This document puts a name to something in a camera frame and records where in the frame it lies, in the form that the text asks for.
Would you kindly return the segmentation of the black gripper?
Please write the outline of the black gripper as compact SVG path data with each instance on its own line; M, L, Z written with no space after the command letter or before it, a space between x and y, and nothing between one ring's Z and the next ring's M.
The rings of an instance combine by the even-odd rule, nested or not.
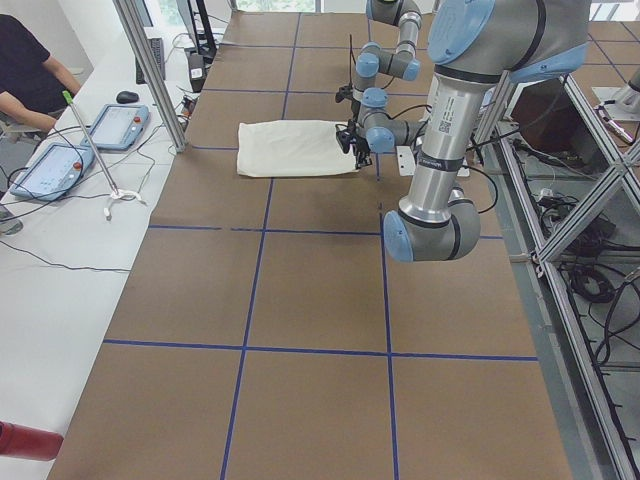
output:
M351 84L341 86L335 93L334 99L336 103L341 103L345 100L348 100L350 102L352 117L357 118L359 116L361 103L355 98L354 88Z
M342 152L344 154L349 152L354 154L356 169L363 169L372 165L369 145L365 138L356 133L355 127L336 124L335 130L336 139Z

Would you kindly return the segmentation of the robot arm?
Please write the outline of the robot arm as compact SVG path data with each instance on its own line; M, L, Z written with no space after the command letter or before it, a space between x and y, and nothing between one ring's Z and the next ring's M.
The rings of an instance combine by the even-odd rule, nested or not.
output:
M335 102L348 100L354 121L358 118L365 90L375 86L378 74L388 75L391 80L414 81L421 69L416 51L422 13L414 1L369 0L366 15L371 21L396 27L398 39L393 51L385 50L376 42L365 44L358 56L352 47L349 48L349 83L338 89Z
M388 115L387 93L375 80L380 74L406 81L417 77L422 16L412 1L368 3L371 20L398 28L398 44L391 52L373 42L362 48L354 81L337 93L338 100L351 102L353 116L336 138L358 166L396 146L418 149L409 192L383 222L394 259L454 260L475 247L479 213L456 176L485 93L502 77L533 82L579 68L587 53L589 12L586 1L443 2L428 37L437 87L431 114L426 121L407 122Z

